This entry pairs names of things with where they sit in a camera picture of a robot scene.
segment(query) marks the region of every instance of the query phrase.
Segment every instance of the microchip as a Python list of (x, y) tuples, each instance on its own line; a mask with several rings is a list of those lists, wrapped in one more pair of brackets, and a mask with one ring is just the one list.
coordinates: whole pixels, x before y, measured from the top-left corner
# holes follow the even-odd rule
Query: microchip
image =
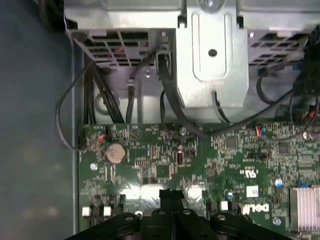
[(289, 154), (289, 143), (281, 142), (279, 143), (279, 155)]
[(237, 137), (231, 136), (226, 139), (226, 148), (227, 149), (236, 149), (237, 148)]
[(169, 165), (156, 166), (156, 177), (157, 178), (169, 178), (170, 177)]
[(211, 167), (207, 168), (206, 169), (206, 174), (209, 176), (209, 177), (212, 177), (215, 175), (215, 170)]

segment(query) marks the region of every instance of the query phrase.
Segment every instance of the capacitor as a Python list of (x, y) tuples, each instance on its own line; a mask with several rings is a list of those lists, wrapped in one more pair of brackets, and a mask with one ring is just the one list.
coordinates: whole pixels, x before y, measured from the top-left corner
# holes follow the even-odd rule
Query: capacitor
[(307, 134), (307, 132), (306, 132), (306, 131), (302, 134), (302, 137), (303, 137), (305, 140), (307, 140), (307, 139), (308, 139), (308, 134)]
[(228, 200), (231, 200), (233, 197), (234, 197), (234, 195), (233, 195), (232, 192), (228, 192), (228, 193), (226, 194), (226, 198), (227, 198)]
[(126, 147), (120, 142), (112, 142), (105, 151), (105, 157), (112, 164), (121, 163), (127, 156)]
[(176, 148), (176, 163), (178, 165), (182, 165), (184, 163), (184, 153), (183, 153), (184, 147), (182, 145), (179, 145)]
[(183, 126), (180, 128), (179, 133), (181, 136), (185, 136), (188, 133), (188, 130)]
[(278, 178), (278, 179), (275, 180), (274, 185), (277, 188), (282, 188), (284, 186), (284, 182), (280, 178)]
[(274, 225), (276, 225), (276, 226), (280, 226), (280, 225), (281, 225), (281, 219), (275, 217), (275, 218), (272, 220), (272, 223), (273, 223)]

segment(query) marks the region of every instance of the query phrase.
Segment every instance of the white label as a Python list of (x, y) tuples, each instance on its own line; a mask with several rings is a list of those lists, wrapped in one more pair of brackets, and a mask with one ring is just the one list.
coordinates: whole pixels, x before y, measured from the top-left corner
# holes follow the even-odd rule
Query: white label
[(110, 206), (105, 206), (103, 208), (103, 216), (105, 216), (105, 217), (111, 216), (111, 207)]
[(89, 217), (90, 211), (91, 211), (91, 209), (89, 206), (83, 206), (82, 207), (82, 217)]
[(249, 215), (250, 213), (268, 213), (269, 212), (269, 204), (246, 204), (242, 208), (243, 215)]
[(257, 177), (255, 170), (244, 170), (244, 174), (247, 179), (255, 179)]
[(258, 169), (254, 169), (254, 166), (248, 166), (245, 170), (240, 170), (240, 174), (244, 175), (247, 179), (255, 179), (259, 173)]
[(246, 197), (257, 198), (259, 197), (259, 186), (246, 186)]
[(221, 208), (221, 211), (228, 211), (228, 202), (227, 201), (222, 201), (221, 204), (220, 204), (220, 208)]

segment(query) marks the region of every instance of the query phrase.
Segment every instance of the black cable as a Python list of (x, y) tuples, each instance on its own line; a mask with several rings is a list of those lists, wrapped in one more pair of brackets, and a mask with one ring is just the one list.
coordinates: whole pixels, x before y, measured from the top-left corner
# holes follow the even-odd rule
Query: black cable
[(87, 83), (87, 101), (88, 101), (88, 114), (91, 124), (97, 124), (96, 113), (95, 113), (95, 93), (94, 93), (94, 82), (93, 76), (90, 74), (90, 79)]
[(139, 65), (134, 68), (134, 70), (130, 74), (129, 79), (135, 80), (137, 73), (145, 66), (147, 66), (151, 61), (154, 61), (156, 59), (156, 56), (157, 52), (154, 51), (151, 54), (149, 54), (145, 59), (143, 59), (142, 62), (140, 62)]
[(256, 81), (255, 88), (256, 88), (256, 93), (258, 94), (258, 96), (262, 102), (264, 102), (265, 104), (268, 104), (268, 105), (275, 102), (275, 101), (271, 100), (269, 97), (267, 97), (267, 95), (264, 93), (264, 91), (262, 89), (262, 80), (266, 76), (268, 76), (268, 73), (270, 73), (271, 71), (281, 70), (286, 66), (295, 66), (295, 65), (297, 65), (296, 62), (282, 62), (278, 65), (272, 66), (269, 69), (266, 69), (263, 73), (261, 73), (260, 77)]
[(315, 98), (315, 101), (316, 101), (315, 114), (312, 117), (312, 119), (305, 125), (305, 127), (302, 130), (300, 130), (299, 132), (297, 132), (297, 133), (295, 133), (295, 134), (293, 134), (291, 136), (284, 137), (284, 138), (279, 138), (279, 139), (267, 138), (267, 137), (264, 137), (264, 136), (260, 136), (260, 138), (263, 139), (263, 140), (269, 141), (269, 142), (278, 143), (278, 142), (283, 142), (283, 141), (288, 141), (288, 140), (294, 139), (294, 138), (304, 134), (304, 132), (308, 132), (308, 129), (315, 123), (315, 121), (317, 119), (317, 116), (318, 116), (318, 113), (319, 113), (320, 98), (317, 96)]
[(160, 118), (161, 118), (161, 127), (162, 129), (168, 134), (169, 137), (173, 138), (173, 139), (190, 139), (190, 138), (193, 138), (194, 135), (185, 135), (185, 136), (180, 136), (180, 135), (177, 135), (175, 134), (173, 131), (169, 130), (167, 128), (167, 125), (165, 123), (165, 118), (166, 118), (166, 107), (165, 107), (165, 100), (164, 100), (164, 97), (165, 97), (165, 91), (163, 90), (161, 92), (161, 95), (160, 95)]
[(66, 145), (69, 149), (74, 150), (74, 151), (78, 151), (78, 152), (89, 150), (91, 147), (93, 147), (94, 145), (96, 145), (99, 142), (99, 139), (94, 140), (89, 145), (87, 145), (85, 147), (82, 147), (82, 148), (71, 146), (71, 144), (65, 138), (64, 133), (63, 133), (62, 128), (61, 128), (60, 110), (61, 110), (61, 105), (62, 105), (63, 101), (65, 100), (66, 96), (68, 95), (68, 93), (77, 84), (77, 82), (82, 79), (82, 76), (85, 74), (85, 72), (89, 68), (92, 67), (93, 64), (94, 64), (94, 62), (91, 61), (87, 65), (84, 66), (84, 68), (81, 70), (79, 75), (73, 80), (73, 82), (68, 86), (66, 91), (62, 94), (62, 96), (60, 97), (59, 101), (57, 102), (57, 104), (55, 106), (55, 122), (56, 122), (56, 127), (57, 127), (57, 130), (58, 130), (59, 136), (60, 136), (60, 138), (61, 138), (61, 140), (62, 140), (64, 145)]
[(129, 81), (131, 81), (132, 85), (128, 87), (128, 105), (126, 107), (126, 113), (125, 113), (125, 123), (129, 124), (131, 123), (132, 118), (132, 111), (134, 108), (135, 103), (135, 81), (136, 81), (136, 75), (137, 73), (147, 66), (151, 61), (154, 61), (156, 59), (157, 52), (154, 51), (151, 54), (149, 54), (145, 59), (142, 60), (142, 62), (139, 63), (138, 66), (134, 68), (132, 73), (130, 74)]
[(64, 12), (52, 0), (38, 0), (39, 16), (42, 24), (50, 31), (65, 31)]
[(216, 110), (218, 111), (218, 113), (219, 113), (220, 117), (222, 118), (222, 120), (225, 123), (228, 123), (228, 124), (231, 123), (230, 120), (225, 115), (224, 111), (221, 109), (220, 102), (218, 101), (218, 98), (217, 98), (217, 92), (214, 92), (213, 97), (214, 97)]
[(118, 120), (118, 118), (117, 118), (117, 116), (116, 116), (116, 113), (115, 113), (115, 111), (114, 111), (114, 108), (112, 107), (112, 105), (111, 105), (111, 103), (110, 103), (110, 100), (109, 100), (109, 98), (108, 98), (108, 96), (107, 96), (107, 94), (106, 94), (106, 92), (105, 92), (105, 90), (104, 90), (104, 88), (103, 88), (103, 86), (102, 86), (102, 84), (101, 84), (102, 79), (97, 76), (97, 72), (96, 72), (95, 69), (96, 69), (96, 68), (93, 67), (93, 70), (92, 70), (92, 72), (93, 72), (93, 74), (94, 74), (95, 84), (96, 84), (96, 86), (97, 86), (98, 89), (99, 89), (99, 92), (100, 92), (101, 97), (102, 97), (102, 99), (103, 99), (103, 103), (104, 103), (106, 109), (108, 110), (108, 113), (109, 113), (109, 115), (110, 115), (110, 117), (111, 117), (112, 122), (115, 123), (115, 124), (117, 124), (117, 123), (119, 123), (119, 120)]
[(160, 74), (160, 78), (162, 81), (163, 89), (165, 91), (166, 97), (168, 99), (168, 102), (169, 102), (174, 114), (176, 115), (176, 117), (180, 121), (180, 123), (188, 131), (190, 131), (191, 133), (193, 133), (199, 137), (204, 137), (204, 138), (216, 137), (218, 135), (225, 134), (225, 133), (237, 130), (243, 126), (246, 126), (246, 125), (252, 123), (253, 121), (255, 121), (256, 119), (258, 119), (259, 117), (261, 117), (262, 115), (264, 115), (265, 113), (267, 113), (268, 111), (277, 107), (281, 102), (283, 102), (285, 99), (290, 97), (293, 92), (292, 90), (288, 91), (286, 94), (284, 94), (278, 100), (276, 100), (273, 104), (269, 105), (268, 107), (261, 110), (260, 112), (254, 114), (254, 115), (252, 115), (252, 116), (250, 116), (250, 117), (248, 117), (238, 123), (234, 123), (231, 126), (206, 133), (206, 132), (203, 132), (202, 130), (196, 128), (195, 126), (193, 126), (186, 118), (185, 114), (183, 113), (183, 111), (179, 105), (179, 99), (177, 97), (176, 88), (173, 83), (173, 80), (170, 77), (165, 58), (163, 56), (159, 56), (158, 59), (159, 59), (159, 74)]
[(89, 123), (88, 82), (89, 79), (85, 74), (83, 80), (83, 124)]
[(289, 102), (290, 121), (291, 121), (291, 123), (292, 123), (296, 128), (300, 128), (300, 126), (294, 121), (293, 108), (294, 108), (294, 96), (292, 95), (292, 96), (290, 97), (290, 102)]
[(125, 113), (126, 124), (131, 123), (132, 111), (135, 103), (135, 90), (136, 88), (134, 85), (128, 87), (128, 105), (126, 107), (126, 113)]
[(97, 85), (98, 85), (98, 83), (99, 83), (100, 87), (102, 87), (101, 89), (99, 89), (99, 91), (100, 91), (100, 93), (101, 93), (101, 96), (102, 96), (103, 101), (104, 101), (104, 102), (106, 101), (105, 96), (106, 96), (107, 99), (109, 100), (109, 101), (107, 101), (107, 102), (110, 103), (110, 106), (111, 106), (111, 107), (110, 107), (110, 109), (107, 108), (107, 109), (108, 109), (108, 112), (109, 112), (109, 114), (110, 114), (110, 117), (111, 117), (112, 115), (115, 115), (115, 121), (114, 121), (114, 120), (112, 120), (112, 121), (113, 121), (114, 123), (124, 124), (125, 121), (124, 121), (124, 119), (123, 119), (123, 117), (122, 117), (122, 114), (121, 114), (120, 109), (119, 109), (119, 107), (118, 107), (117, 101), (116, 101), (114, 95), (112, 94), (109, 86), (107, 85), (107, 83), (106, 83), (106, 82), (103, 80), (103, 78), (101, 77), (100, 72), (99, 72), (97, 66), (94, 66), (94, 67), (93, 67), (93, 74), (94, 74), (95, 80), (96, 80), (95, 83), (96, 83)]

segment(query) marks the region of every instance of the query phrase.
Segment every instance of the power cable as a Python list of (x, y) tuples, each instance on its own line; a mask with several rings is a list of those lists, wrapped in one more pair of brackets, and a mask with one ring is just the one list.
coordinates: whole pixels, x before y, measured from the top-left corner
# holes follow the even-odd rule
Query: power cable
[(139, 63), (138, 66), (134, 68), (134, 70), (130, 74), (129, 81), (128, 81), (128, 105), (126, 107), (126, 113), (125, 113), (126, 124), (131, 123), (132, 111), (135, 103), (135, 90), (136, 90), (135, 83), (136, 83), (137, 73), (145, 66), (148, 66), (150, 62), (154, 61), (156, 59), (156, 55), (157, 55), (156, 51), (149, 54), (145, 59), (142, 60), (142, 62)]
[(91, 147), (93, 147), (94, 145), (96, 145), (99, 142), (99, 139), (94, 140), (89, 145), (86, 145), (82, 148), (71, 146), (71, 144), (67, 141), (67, 139), (65, 138), (64, 133), (62, 131), (61, 120), (60, 120), (60, 110), (61, 110), (61, 105), (62, 105), (63, 101), (65, 100), (66, 96), (68, 95), (68, 93), (82, 79), (82, 76), (84, 75), (84, 73), (86, 71), (88, 71), (93, 65), (94, 65), (94, 62), (91, 61), (87, 65), (84, 66), (84, 68), (81, 70), (81, 72), (78, 74), (78, 76), (72, 81), (72, 83), (68, 86), (66, 91), (62, 94), (62, 96), (60, 97), (60, 99), (58, 100), (58, 102), (55, 106), (55, 122), (56, 122), (56, 127), (58, 130), (58, 134), (59, 134), (59, 136), (65, 146), (67, 146), (71, 150), (78, 151), (78, 152), (89, 150)]
[(93, 67), (93, 74), (95, 76), (95, 83), (99, 88), (104, 104), (106, 105), (109, 115), (114, 123), (124, 124), (125, 121), (122, 117), (120, 109), (118, 107), (117, 101), (112, 94), (109, 86), (103, 80), (98, 70), (98, 67), (95, 65)]
[(94, 94), (94, 82), (93, 75), (90, 74), (90, 79), (87, 83), (87, 101), (88, 101), (88, 114), (89, 121), (91, 124), (97, 124), (96, 113), (95, 113), (95, 94)]
[(302, 134), (304, 134), (304, 132), (308, 132), (308, 129), (315, 123), (316, 119), (317, 119), (317, 116), (318, 116), (318, 113), (319, 113), (319, 106), (320, 106), (320, 98), (317, 96), (315, 98), (315, 101), (316, 101), (316, 109), (315, 109), (315, 114), (314, 116), (311, 118), (311, 120), (305, 125), (304, 128), (302, 128), (302, 130), (300, 130), (299, 132), (291, 135), (291, 136), (288, 136), (288, 137), (284, 137), (284, 138), (278, 138), (278, 139), (273, 139), (273, 138), (267, 138), (265, 136), (260, 136), (261, 139), (263, 140), (266, 140), (268, 142), (283, 142), (283, 141), (288, 141), (288, 140), (291, 140), (291, 139), (294, 139), (298, 136), (301, 136)]
[(180, 107), (179, 99), (178, 99), (177, 93), (176, 93), (176, 88), (175, 88), (173, 80), (170, 77), (169, 70), (168, 70), (168, 67), (166, 64), (166, 60), (165, 60), (164, 56), (159, 56), (158, 59), (159, 59), (159, 74), (160, 74), (160, 78), (162, 81), (163, 89), (165, 91), (166, 97), (168, 99), (168, 102), (169, 102), (174, 114), (176, 115), (179, 122), (189, 132), (191, 132), (199, 137), (203, 137), (203, 138), (216, 137), (218, 135), (225, 134), (225, 133), (237, 130), (243, 126), (246, 126), (246, 125), (252, 123), (253, 121), (257, 120), (259, 117), (263, 116), (268, 111), (276, 108), (280, 103), (282, 103), (284, 100), (289, 98), (293, 93), (292, 90), (288, 91), (286, 94), (284, 94), (278, 100), (276, 100), (273, 104), (269, 105), (268, 107), (261, 110), (260, 112), (254, 114), (254, 115), (252, 115), (252, 116), (250, 116), (250, 117), (248, 117), (238, 123), (234, 123), (231, 126), (221, 128), (218, 130), (214, 130), (214, 131), (211, 131), (208, 133), (203, 132), (202, 130), (200, 130), (200, 129), (196, 128), (194, 125), (192, 125), (189, 122), (189, 120), (186, 118), (185, 114), (183, 113), (183, 111)]
[(279, 71), (286, 66), (295, 66), (295, 65), (297, 65), (296, 62), (282, 62), (278, 65), (270, 67), (269, 69), (266, 69), (263, 73), (261, 73), (260, 77), (256, 81), (255, 88), (256, 88), (256, 93), (258, 94), (258, 96), (262, 102), (264, 102), (265, 104), (268, 104), (268, 105), (275, 102), (275, 101), (271, 100), (269, 97), (267, 97), (267, 95), (264, 93), (264, 91), (262, 89), (262, 80), (266, 76), (268, 76), (268, 74), (272, 71)]
[(173, 139), (190, 139), (190, 138), (193, 138), (194, 135), (191, 134), (191, 135), (185, 135), (185, 136), (180, 136), (180, 135), (177, 135), (175, 134), (173, 131), (169, 130), (167, 128), (167, 125), (165, 123), (165, 118), (166, 118), (166, 107), (165, 107), (165, 100), (164, 100), (164, 96), (165, 96), (165, 91), (163, 90), (161, 92), (161, 95), (160, 95), (160, 118), (161, 118), (161, 127), (162, 129), (168, 134), (169, 137), (173, 138)]
[(86, 77), (84, 77), (84, 83), (83, 83), (83, 124), (89, 123), (88, 82), (89, 82), (89, 79), (86, 79)]
[(134, 103), (135, 103), (135, 86), (131, 85), (128, 87), (128, 105), (126, 107), (126, 112), (125, 112), (125, 123), (130, 124), (131, 123), (131, 118), (132, 118), (132, 111), (134, 108)]
[(108, 110), (108, 113), (109, 113), (109, 115), (110, 115), (110, 117), (111, 117), (112, 122), (113, 122), (113, 123), (118, 123), (119, 120), (118, 120), (118, 118), (117, 118), (117, 115), (116, 115), (116, 113), (115, 113), (115, 110), (114, 110), (113, 106), (112, 106), (111, 103), (110, 103), (110, 99), (108, 98), (108, 96), (107, 96), (107, 94), (106, 94), (106, 92), (105, 92), (105, 90), (104, 90), (103, 85), (101, 84), (101, 82), (102, 82), (103, 80), (102, 80), (102, 79), (99, 77), (99, 75), (97, 74), (97, 70), (96, 70), (95, 67), (93, 67), (92, 72), (93, 72), (93, 75), (94, 75), (95, 84), (96, 84), (96, 86), (97, 86), (98, 89), (99, 89), (99, 92), (100, 92), (101, 97), (102, 97), (102, 99), (103, 99), (103, 103), (104, 103), (106, 109)]
[(217, 92), (214, 92), (213, 97), (214, 97), (216, 110), (219, 113), (222, 120), (227, 124), (231, 123), (220, 106), (220, 102), (218, 101), (218, 98), (217, 98)]

